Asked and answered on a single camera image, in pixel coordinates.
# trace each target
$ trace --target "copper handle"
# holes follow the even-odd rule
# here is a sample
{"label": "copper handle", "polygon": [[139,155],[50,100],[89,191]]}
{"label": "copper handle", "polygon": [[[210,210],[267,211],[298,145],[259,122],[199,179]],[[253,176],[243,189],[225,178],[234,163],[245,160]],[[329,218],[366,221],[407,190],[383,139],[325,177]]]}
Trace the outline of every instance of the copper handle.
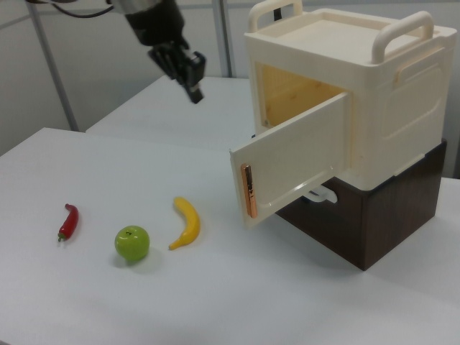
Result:
{"label": "copper handle", "polygon": [[257,217],[256,194],[252,185],[251,165],[241,165],[241,176],[243,177],[244,197],[246,198],[247,214],[251,218]]}

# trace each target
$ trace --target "dark wooden box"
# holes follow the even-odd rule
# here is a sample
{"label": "dark wooden box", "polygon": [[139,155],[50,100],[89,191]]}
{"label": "dark wooden box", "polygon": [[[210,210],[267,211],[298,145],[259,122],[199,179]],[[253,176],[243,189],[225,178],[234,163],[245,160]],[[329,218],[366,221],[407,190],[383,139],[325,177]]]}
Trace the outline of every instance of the dark wooden box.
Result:
{"label": "dark wooden box", "polygon": [[338,178],[323,185],[337,203],[299,198],[277,214],[361,270],[367,270],[436,212],[446,141],[373,190]]}

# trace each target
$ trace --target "red chili pepper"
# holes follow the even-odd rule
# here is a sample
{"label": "red chili pepper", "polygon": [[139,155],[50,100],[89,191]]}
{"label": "red chili pepper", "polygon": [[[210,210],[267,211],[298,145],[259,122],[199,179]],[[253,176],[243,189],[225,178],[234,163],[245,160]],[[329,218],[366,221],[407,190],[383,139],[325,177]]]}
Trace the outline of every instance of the red chili pepper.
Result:
{"label": "red chili pepper", "polygon": [[78,223],[78,209],[74,205],[69,205],[68,203],[65,204],[65,208],[68,209],[70,213],[57,234],[59,242],[61,239],[69,239],[75,231]]}

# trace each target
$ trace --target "open door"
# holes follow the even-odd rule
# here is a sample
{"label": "open door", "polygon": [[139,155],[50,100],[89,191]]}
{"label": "open door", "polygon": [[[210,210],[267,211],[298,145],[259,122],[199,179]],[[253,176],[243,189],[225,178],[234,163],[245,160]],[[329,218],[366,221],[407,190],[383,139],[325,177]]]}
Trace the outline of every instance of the open door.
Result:
{"label": "open door", "polygon": [[230,151],[247,227],[348,167],[350,116],[351,95],[343,92]]}

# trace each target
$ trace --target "green apple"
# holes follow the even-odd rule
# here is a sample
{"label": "green apple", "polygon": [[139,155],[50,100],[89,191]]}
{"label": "green apple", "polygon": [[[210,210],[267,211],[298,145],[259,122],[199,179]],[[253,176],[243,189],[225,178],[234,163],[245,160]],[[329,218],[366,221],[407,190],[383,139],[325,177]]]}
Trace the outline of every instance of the green apple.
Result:
{"label": "green apple", "polygon": [[115,237],[115,249],[128,261],[142,259],[149,252],[149,234],[140,226],[123,228]]}

